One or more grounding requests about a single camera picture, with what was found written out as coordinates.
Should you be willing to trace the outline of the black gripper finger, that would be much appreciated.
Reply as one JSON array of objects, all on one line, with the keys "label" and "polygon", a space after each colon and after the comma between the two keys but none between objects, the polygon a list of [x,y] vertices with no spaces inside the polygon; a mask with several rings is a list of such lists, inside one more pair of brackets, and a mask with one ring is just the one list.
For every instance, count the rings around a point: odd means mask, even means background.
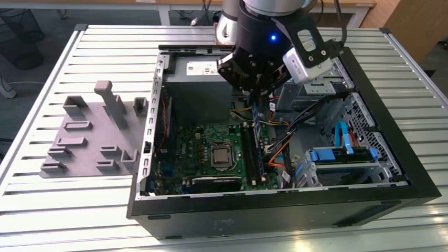
[{"label": "black gripper finger", "polygon": [[268,95],[290,78],[285,64],[280,61],[266,61],[262,63],[261,72],[257,75],[257,100]]},{"label": "black gripper finger", "polygon": [[248,103],[257,104],[260,98],[257,76],[242,71],[233,59],[233,53],[218,58],[217,72],[228,84],[246,95]]}]

